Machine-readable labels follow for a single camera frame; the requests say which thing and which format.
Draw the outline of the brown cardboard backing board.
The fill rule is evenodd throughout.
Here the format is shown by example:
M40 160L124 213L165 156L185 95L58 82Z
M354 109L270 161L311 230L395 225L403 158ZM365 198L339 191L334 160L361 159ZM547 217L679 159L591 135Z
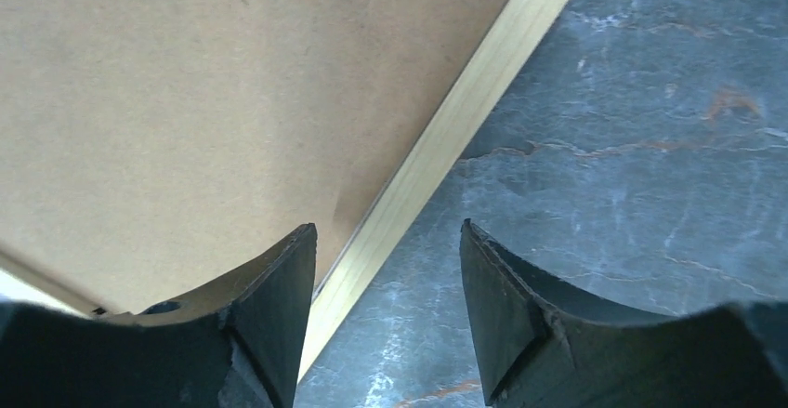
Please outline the brown cardboard backing board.
M111 311L324 276L506 1L1 0L1 243Z

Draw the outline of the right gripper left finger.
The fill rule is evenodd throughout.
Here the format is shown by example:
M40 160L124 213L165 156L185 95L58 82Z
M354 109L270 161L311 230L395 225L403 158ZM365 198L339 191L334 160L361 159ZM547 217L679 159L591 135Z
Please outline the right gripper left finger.
M289 407L312 299L318 232L139 314L85 319L1 307L5 407Z

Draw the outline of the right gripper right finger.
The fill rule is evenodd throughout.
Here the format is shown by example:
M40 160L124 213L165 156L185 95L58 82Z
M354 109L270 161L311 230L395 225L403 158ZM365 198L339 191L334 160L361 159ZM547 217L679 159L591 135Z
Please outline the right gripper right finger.
M783 407L787 306L690 315L591 294L518 257L470 220L460 261L490 407Z

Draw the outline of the wooden picture frame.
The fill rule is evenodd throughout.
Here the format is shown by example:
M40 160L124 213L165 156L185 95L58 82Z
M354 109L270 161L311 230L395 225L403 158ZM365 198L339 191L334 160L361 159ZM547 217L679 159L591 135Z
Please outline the wooden picture frame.
M313 298L304 377L569 0L508 0Z

